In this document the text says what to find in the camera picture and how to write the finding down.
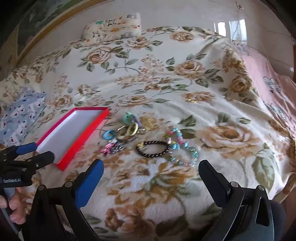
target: dark brown beaded bracelet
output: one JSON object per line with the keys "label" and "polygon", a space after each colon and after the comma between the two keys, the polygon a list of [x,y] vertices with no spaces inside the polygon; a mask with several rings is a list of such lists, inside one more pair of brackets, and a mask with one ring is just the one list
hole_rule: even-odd
{"label": "dark brown beaded bracelet", "polygon": [[[146,145],[165,145],[167,148],[163,152],[160,152],[160,153],[147,154],[147,153],[144,153],[141,151],[141,148]],[[153,158],[153,157],[158,157],[158,156],[162,156],[162,155],[166,154],[170,149],[170,144],[168,144],[165,141],[144,141],[144,142],[138,143],[136,149],[141,156]]]}

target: red box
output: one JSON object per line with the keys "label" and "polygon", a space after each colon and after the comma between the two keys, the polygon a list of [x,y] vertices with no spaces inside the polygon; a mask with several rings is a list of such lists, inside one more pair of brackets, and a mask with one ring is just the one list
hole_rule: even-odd
{"label": "red box", "polygon": [[78,107],[57,121],[37,142],[37,152],[51,151],[54,163],[62,171],[75,154],[109,115],[107,107]]}

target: yellow hair tie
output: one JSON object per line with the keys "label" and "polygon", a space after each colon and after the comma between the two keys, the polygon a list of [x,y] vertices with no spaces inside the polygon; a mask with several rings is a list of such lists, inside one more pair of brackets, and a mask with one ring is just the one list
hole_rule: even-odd
{"label": "yellow hair tie", "polygon": [[[135,129],[134,129],[134,131],[131,133],[131,129],[132,129],[133,126],[135,126]],[[139,129],[139,125],[138,125],[138,123],[133,122],[133,123],[128,127],[128,129],[127,129],[127,131],[126,131],[126,135],[127,135],[128,137],[131,137],[131,136],[133,136],[133,135],[135,135],[135,134],[137,133],[138,129]]]}

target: pink bedsheet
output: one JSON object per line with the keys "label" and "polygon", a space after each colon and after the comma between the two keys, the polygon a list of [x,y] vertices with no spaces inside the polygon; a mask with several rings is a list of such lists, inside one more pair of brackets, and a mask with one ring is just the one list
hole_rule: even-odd
{"label": "pink bedsheet", "polygon": [[265,105],[277,119],[296,136],[296,84],[287,76],[277,74],[269,61],[258,51],[237,44],[253,84]]}

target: blue beaded bracelet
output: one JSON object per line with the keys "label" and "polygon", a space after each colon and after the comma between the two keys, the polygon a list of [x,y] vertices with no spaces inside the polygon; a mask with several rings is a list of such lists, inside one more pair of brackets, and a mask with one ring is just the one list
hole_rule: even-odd
{"label": "blue beaded bracelet", "polygon": [[[193,166],[193,165],[195,165],[196,162],[197,162],[197,160],[198,160],[198,152],[197,152],[197,150],[194,147],[190,147],[188,145],[188,142],[184,142],[183,141],[183,137],[182,137],[181,131],[179,131],[177,128],[173,128],[173,130],[170,131],[170,134],[172,134],[174,132],[176,132],[176,135],[177,135],[177,138],[178,138],[179,143],[175,143],[175,142],[172,143],[172,138],[170,138],[170,137],[167,139],[168,144],[171,145],[171,148],[168,151],[168,153],[170,155],[170,160],[172,162],[175,162],[175,163],[179,164],[179,165],[185,165],[185,166],[190,166],[190,167]],[[190,163],[190,164],[183,163],[182,161],[178,160],[177,158],[175,158],[173,156],[173,150],[174,149],[179,150],[180,147],[188,150],[192,154],[192,163]]]}

